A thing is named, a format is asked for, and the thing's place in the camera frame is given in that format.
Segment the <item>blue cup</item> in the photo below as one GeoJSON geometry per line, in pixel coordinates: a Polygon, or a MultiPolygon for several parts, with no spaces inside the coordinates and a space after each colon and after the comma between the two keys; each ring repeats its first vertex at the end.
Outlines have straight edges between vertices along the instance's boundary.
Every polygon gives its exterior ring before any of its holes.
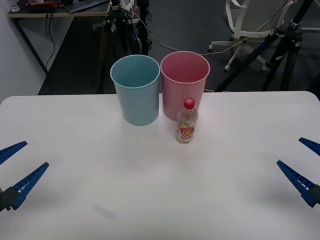
{"type": "Polygon", "coordinates": [[[129,55],[116,61],[110,76],[124,119],[135,126],[151,124],[159,115],[160,66],[145,55],[129,55]]]}

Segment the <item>cup rim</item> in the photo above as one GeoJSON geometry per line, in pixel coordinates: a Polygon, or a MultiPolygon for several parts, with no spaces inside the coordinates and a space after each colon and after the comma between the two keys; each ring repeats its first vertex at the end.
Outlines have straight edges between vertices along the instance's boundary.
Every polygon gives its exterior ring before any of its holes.
{"type": "Polygon", "coordinates": [[[125,89],[141,89],[141,88],[145,88],[145,87],[153,84],[153,83],[159,78],[160,72],[161,72],[161,69],[160,69],[159,63],[158,63],[155,59],[153,59],[152,57],[147,56],[147,55],[142,55],[142,54],[132,54],[132,55],[128,55],[128,56],[124,56],[124,57],[120,58],[119,60],[117,60],[117,61],[112,65],[112,67],[111,67],[111,69],[110,69],[110,78],[111,78],[111,80],[113,81],[114,84],[116,84],[116,85],[118,85],[118,86],[120,86],[120,87],[122,87],[122,88],[125,88],[125,89]],[[151,59],[152,61],[154,61],[154,62],[157,64],[159,70],[158,70],[158,74],[156,75],[156,77],[154,78],[154,80],[152,80],[151,82],[149,82],[149,83],[146,84],[146,85],[136,86],[136,87],[124,86],[124,85],[121,85],[120,83],[116,82],[116,81],[114,80],[114,78],[112,77],[112,74],[111,74],[114,66],[116,65],[116,63],[119,62],[119,61],[121,61],[121,60],[123,60],[123,59],[131,58],[131,57],[136,57],[136,56],[141,56],[141,57],[143,57],[143,58],[151,59]]]}
{"type": "Polygon", "coordinates": [[[162,61],[161,61],[161,63],[160,63],[160,70],[161,70],[161,73],[162,73],[167,79],[169,79],[170,81],[175,82],[175,83],[177,83],[177,84],[186,84],[186,85],[188,85],[188,84],[195,84],[195,83],[201,82],[202,80],[206,79],[206,78],[209,76],[209,74],[210,74],[211,67],[210,67],[210,64],[209,64],[208,60],[207,60],[205,57],[201,56],[200,54],[198,54],[198,53],[196,53],[196,52],[193,52],[193,51],[175,51],[175,52],[172,52],[172,53],[168,54],[167,56],[165,56],[165,57],[162,59],[162,61]],[[193,81],[193,82],[180,82],[180,81],[176,81],[176,80],[173,80],[172,78],[168,77],[168,76],[162,71],[162,64],[163,64],[163,62],[164,62],[164,60],[165,60],[166,58],[168,58],[169,56],[171,56],[171,55],[173,55],[173,54],[176,54],[176,53],[190,53],[190,54],[198,55],[199,57],[203,58],[204,61],[205,61],[206,64],[207,64],[207,66],[208,66],[208,72],[207,72],[207,74],[206,74],[202,79],[197,80],[197,81],[193,81]]]}

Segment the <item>bottle label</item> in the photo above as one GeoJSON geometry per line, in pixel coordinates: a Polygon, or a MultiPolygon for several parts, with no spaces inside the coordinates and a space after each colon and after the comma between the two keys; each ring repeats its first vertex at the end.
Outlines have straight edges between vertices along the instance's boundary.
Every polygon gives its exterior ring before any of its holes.
{"type": "Polygon", "coordinates": [[[191,142],[194,137],[195,126],[196,122],[184,123],[178,120],[176,129],[176,140],[182,144],[191,142]]]}

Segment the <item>pink cup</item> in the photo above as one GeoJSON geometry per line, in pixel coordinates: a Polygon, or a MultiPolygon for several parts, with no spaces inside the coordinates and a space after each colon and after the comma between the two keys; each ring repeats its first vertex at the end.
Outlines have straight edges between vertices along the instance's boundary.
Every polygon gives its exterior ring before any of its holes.
{"type": "Polygon", "coordinates": [[[160,67],[164,114],[177,121],[177,113],[183,108],[186,98],[193,98],[195,107],[199,109],[210,73],[208,61],[191,51],[176,51],[167,55],[161,61],[160,67]]]}

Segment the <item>white wall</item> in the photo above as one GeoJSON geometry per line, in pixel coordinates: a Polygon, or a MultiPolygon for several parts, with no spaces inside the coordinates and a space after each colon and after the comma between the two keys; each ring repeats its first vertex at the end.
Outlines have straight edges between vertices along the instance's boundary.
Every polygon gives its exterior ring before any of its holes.
{"type": "MultiPolygon", "coordinates": [[[[0,0],[0,103],[10,96],[37,95],[46,78],[27,44],[8,19],[10,6],[8,0],[0,0]]],[[[62,40],[72,20],[55,18],[55,25],[62,40]]],[[[23,19],[20,24],[42,62],[46,64],[53,52],[53,44],[49,36],[45,37],[45,19],[23,19]]],[[[56,43],[56,55],[61,44],[52,25],[51,35],[56,43]]]]}

